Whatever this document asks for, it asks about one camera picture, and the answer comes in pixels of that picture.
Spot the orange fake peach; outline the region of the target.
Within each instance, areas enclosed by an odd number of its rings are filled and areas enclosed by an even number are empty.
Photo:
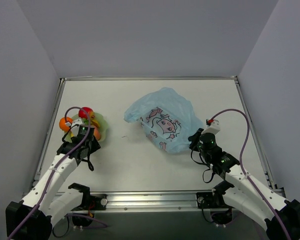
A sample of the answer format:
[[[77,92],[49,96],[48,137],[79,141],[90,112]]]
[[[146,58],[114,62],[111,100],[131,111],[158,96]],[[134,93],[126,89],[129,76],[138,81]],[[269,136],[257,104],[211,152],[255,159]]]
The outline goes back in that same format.
[[[101,139],[101,134],[100,134],[98,128],[96,128],[96,127],[93,130],[93,135],[94,135],[94,137],[96,138],[97,141],[99,141]]]

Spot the yellow fake banana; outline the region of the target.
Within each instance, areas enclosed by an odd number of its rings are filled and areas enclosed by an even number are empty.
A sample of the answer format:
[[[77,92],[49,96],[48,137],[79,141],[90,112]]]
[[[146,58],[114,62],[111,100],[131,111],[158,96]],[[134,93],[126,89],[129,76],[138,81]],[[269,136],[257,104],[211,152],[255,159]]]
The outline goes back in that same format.
[[[95,126],[96,128],[100,128],[100,124],[99,122],[95,119],[95,118],[91,118],[90,122],[93,126]]]

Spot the red fake apple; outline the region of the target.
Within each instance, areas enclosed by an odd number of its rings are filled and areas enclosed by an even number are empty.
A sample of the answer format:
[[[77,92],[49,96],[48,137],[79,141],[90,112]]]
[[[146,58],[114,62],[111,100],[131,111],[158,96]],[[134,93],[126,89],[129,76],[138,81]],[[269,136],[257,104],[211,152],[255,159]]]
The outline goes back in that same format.
[[[82,119],[94,119],[95,118],[95,113],[90,107],[82,107],[78,111],[78,116]]]

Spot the blue translucent plastic bag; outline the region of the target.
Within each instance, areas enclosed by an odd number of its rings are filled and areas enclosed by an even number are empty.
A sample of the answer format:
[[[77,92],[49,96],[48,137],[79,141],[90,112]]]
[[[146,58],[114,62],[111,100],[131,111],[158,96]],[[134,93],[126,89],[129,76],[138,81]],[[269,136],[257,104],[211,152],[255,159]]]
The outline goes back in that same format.
[[[146,137],[169,154],[187,151],[191,144],[188,138],[204,126],[192,103],[169,87],[135,101],[123,119],[127,123],[140,123]]]

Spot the small orange fake fruit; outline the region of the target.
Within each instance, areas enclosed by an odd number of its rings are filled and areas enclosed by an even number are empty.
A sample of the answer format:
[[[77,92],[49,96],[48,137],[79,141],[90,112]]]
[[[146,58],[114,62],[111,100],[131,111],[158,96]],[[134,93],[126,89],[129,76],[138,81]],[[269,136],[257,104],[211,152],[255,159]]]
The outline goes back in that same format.
[[[70,129],[70,127],[68,126],[67,120],[64,117],[59,120],[59,128],[63,132],[67,132]]]

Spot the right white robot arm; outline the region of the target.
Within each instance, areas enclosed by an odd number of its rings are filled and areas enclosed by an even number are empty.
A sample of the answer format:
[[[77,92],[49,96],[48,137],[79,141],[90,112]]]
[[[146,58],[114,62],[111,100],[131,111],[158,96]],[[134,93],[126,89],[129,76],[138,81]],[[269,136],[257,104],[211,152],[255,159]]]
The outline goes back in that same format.
[[[237,209],[263,228],[270,240],[300,239],[299,201],[287,200],[248,173],[217,145],[214,133],[200,128],[188,140],[189,149],[199,153],[200,164],[222,179],[211,190],[215,205]]]

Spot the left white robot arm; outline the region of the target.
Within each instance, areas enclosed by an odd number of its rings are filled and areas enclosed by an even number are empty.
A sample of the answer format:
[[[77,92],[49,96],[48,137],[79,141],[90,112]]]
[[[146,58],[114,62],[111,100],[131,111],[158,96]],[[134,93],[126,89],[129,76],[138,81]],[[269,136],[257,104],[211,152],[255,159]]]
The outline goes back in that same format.
[[[41,179],[19,202],[10,202],[5,210],[9,240],[47,240],[53,227],[71,210],[85,210],[93,200],[90,188],[72,183],[56,198],[69,175],[85,162],[90,167],[90,156],[101,148],[94,136],[94,128],[79,125],[71,141],[64,141]]]

